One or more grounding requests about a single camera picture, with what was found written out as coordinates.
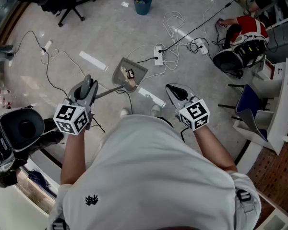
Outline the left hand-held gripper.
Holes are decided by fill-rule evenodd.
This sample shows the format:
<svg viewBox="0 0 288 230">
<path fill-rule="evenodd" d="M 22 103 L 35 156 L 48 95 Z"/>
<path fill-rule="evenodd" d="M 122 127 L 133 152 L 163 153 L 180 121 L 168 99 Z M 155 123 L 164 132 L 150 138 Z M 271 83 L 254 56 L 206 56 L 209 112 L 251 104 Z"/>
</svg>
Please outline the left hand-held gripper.
<svg viewBox="0 0 288 230">
<path fill-rule="evenodd" d="M 97 90 L 98 83 L 90 74 L 71 88 L 53 117 L 60 132 L 78 135 L 83 129 L 90 129 Z"/>
</svg>

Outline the grey metal dustpan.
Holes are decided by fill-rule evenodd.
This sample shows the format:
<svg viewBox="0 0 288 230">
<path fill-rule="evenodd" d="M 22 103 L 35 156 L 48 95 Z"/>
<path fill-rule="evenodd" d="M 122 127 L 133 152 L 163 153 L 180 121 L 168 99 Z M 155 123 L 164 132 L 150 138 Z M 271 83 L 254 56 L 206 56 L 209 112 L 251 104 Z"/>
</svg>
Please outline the grey metal dustpan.
<svg viewBox="0 0 288 230">
<path fill-rule="evenodd" d="M 138 63 L 135 63 L 127 58 L 122 58 L 120 63 L 118 64 L 118 66 L 116 67 L 113 75 L 112 75 L 112 83 L 116 84 L 117 87 L 110 89 L 106 92 L 103 92 L 101 94 L 98 94 L 96 96 L 96 99 L 99 99 L 105 95 L 108 95 L 109 93 L 115 92 L 117 90 L 120 90 L 122 88 L 125 89 L 125 91 L 127 92 L 134 92 L 136 90 L 136 88 L 130 88 L 129 85 L 127 84 L 126 80 L 127 80 L 127 76 L 124 76 L 122 74 L 122 72 L 120 71 L 120 67 L 123 66 L 126 68 L 126 70 L 128 69 L 132 69 L 134 72 L 134 81 L 138 85 L 141 83 L 141 81 L 144 79 L 144 76 L 146 75 L 146 73 L 148 72 L 148 69 L 139 65 Z"/>
</svg>

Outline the teal waste bin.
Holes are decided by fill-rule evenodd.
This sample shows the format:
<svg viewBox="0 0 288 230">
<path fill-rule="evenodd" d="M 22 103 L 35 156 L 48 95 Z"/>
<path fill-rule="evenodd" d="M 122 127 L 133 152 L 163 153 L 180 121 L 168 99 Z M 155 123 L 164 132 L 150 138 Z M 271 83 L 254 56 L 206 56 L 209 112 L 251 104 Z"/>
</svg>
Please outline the teal waste bin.
<svg viewBox="0 0 288 230">
<path fill-rule="evenodd" d="M 152 0 L 133 0 L 133 2 L 138 15 L 147 15 L 150 11 Z"/>
</svg>

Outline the person's left forearm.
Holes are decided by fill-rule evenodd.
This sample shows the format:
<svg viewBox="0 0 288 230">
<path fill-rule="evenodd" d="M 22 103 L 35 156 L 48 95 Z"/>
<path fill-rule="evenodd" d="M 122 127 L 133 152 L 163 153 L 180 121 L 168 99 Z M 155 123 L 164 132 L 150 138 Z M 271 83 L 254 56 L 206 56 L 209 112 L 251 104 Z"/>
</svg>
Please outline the person's left forearm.
<svg viewBox="0 0 288 230">
<path fill-rule="evenodd" d="M 63 163 L 60 173 L 60 184 L 74 184 L 86 171 L 83 129 L 77 136 L 68 135 Z"/>
</svg>

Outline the person's right forearm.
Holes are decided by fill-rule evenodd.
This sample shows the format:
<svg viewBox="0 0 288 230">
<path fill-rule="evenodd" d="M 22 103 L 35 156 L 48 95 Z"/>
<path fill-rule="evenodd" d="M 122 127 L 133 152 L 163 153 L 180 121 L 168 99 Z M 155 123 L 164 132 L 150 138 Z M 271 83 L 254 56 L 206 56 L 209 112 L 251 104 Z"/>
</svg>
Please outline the person's right forearm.
<svg viewBox="0 0 288 230">
<path fill-rule="evenodd" d="M 230 154 L 207 126 L 202 126 L 193 133 L 206 159 L 224 171 L 238 171 Z"/>
</svg>

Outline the person's black trousers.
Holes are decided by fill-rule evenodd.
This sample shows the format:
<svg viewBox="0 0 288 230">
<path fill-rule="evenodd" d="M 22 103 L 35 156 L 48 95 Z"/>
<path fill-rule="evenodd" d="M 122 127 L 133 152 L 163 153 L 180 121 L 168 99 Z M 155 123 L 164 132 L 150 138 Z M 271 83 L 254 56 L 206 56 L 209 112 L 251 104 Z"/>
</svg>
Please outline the person's black trousers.
<svg viewBox="0 0 288 230">
<path fill-rule="evenodd" d="M 157 118 L 159 118 L 159 119 L 161 119 L 161 120 L 163 120 L 163 121 L 165 121 L 167 124 L 169 124 L 172 128 L 174 128 L 173 127 L 173 125 L 168 121 L 168 120 L 166 120 L 165 118 L 163 118 L 163 117 L 157 117 Z"/>
</svg>

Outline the grey capsule backpack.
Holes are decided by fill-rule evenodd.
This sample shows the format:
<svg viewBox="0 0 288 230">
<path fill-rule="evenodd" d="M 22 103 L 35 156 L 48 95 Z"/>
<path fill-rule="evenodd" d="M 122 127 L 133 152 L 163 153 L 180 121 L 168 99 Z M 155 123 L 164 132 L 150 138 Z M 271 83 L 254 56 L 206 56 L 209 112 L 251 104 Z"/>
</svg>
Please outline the grey capsule backpack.
<svg viewBox="0 0 288 230">
<path fill-rule="evenodd" d="M 243 69 L 251 68 L 265 57 L 269 38 L 260 33 L 240 34 L 236 40 L 213 57 L 214 65 L 222 72 L 241 79 Z"/>
<path fill-rule="evenodd" d="M 25 164 L 29 147 L 44 130 L 42 116 L 31 108 L 12 108 L 0 113 L 0 173 Z"/>
</svg>

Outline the blue chair with black legs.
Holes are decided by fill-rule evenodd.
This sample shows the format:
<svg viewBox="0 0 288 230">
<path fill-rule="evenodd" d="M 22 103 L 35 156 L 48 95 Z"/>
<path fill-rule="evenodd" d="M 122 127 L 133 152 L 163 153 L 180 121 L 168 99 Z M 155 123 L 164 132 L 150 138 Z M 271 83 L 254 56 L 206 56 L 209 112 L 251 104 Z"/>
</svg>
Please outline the blue chair with black legs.
<svg viewBox="0 0 288 230">
<path fill-rule="evenodd" d="M 263 106 L 261 99 L 255 91 L 248 85 L 229 84 L 229 87 L 243 88 L 236 106 L 218 104 L 219 107 L 234 109 L 235 114 L 243 121 L 248 128 L 256 133 L 260 138 L 267 142 L 267 131 L 260 129 L 255 121 L 257 112 Z"/>
</svg>

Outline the person's white t-shirt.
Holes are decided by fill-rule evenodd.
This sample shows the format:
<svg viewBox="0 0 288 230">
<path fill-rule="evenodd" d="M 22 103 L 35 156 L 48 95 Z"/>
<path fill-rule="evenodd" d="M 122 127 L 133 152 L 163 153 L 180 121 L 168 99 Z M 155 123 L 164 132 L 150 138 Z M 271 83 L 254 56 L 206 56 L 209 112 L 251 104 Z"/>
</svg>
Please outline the person's white t-shirt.
<svg viewBox="0 0 288 230">
<path fill-rule="evenodd" d="M 165 121 L 128 115 L 90 167 L 58 189 L 47 230 L 253 230 L 261 213 L 250 178 L 224 171 Z"/>
</svg>

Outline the white cabinet with red label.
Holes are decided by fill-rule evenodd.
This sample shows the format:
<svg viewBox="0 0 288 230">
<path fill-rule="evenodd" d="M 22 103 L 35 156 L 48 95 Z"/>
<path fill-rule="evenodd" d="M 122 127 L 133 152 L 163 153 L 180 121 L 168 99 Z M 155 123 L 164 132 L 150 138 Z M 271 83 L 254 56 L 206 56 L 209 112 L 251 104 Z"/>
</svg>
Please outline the white cabinet with red label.
<svg viewBox="0 0 288 230">
<path fill-rule="evenodd" d="M 267 141 L 242 121 L 236 120 L 233 127 L 247 140 L 273 150 L 280 154 L 288 136 L 288 59 L 274 65 L 276 75 L 272 80 L 254 77 L 251 87 L 262 98 L 268 98 L 269 105 L 265 111 L 258 111 L 255 117 L 260 129 L 267 131 Z"/>
</svg>

